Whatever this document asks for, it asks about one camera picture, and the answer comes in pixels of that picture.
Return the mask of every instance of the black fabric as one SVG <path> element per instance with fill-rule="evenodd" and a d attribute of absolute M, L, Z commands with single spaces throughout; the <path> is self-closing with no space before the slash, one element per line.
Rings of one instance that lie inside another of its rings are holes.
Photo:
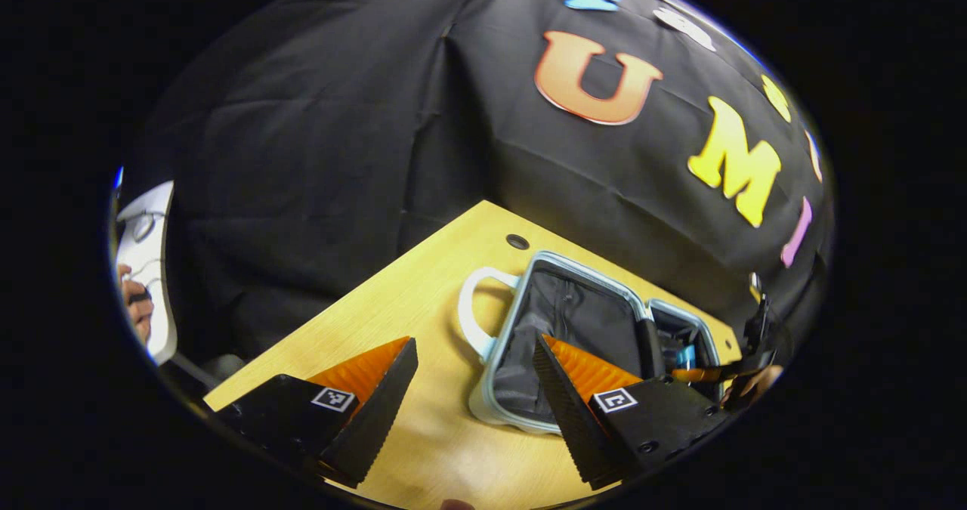
<path fill-rule="evenodd" d="M 632 305 L 603 289 L 536 268 L 523 291 L 504 355 L 494 371 L 497 402 L 512 413 L 554 423 L 533 365 L 542 334 L 584 349 L 641 377 L 638 320 Z"/>
<path fill-rule="evenodd" d="M 198 330 L 220 334 L 203 340 L 231 338 L 251 359 L 483 199 L 738 330 L 755 310 L 749 272 L 791 309 L 832 210 L 815 210 L 790 268 L 780 251 L 802 197 L 825 205 L 833 176 L 825 159 L 826 182 L 813 175 L 792 93 L 786 123 L 760 63 L 711 28 L 714 53 L 659 25 L 650 13 L 668 2 L 563 3 L 279 0 L 218 39 L 125 162 L 122 205 L 175 181 L 186 247 L 174 265 L 201 289 L 173 309 L 206 311 L 217 328 Z M 543 99 L 534 73 L 549 30 L 607 49 L 582 80 L 593 96 L 614 93 L 618 52 L 662 70 L 635 121 L 597 125 Z M 766 139 L 783 161 L 760 228 L 687 169 L 710 96 L 742 115 L 749 147 Z"/>

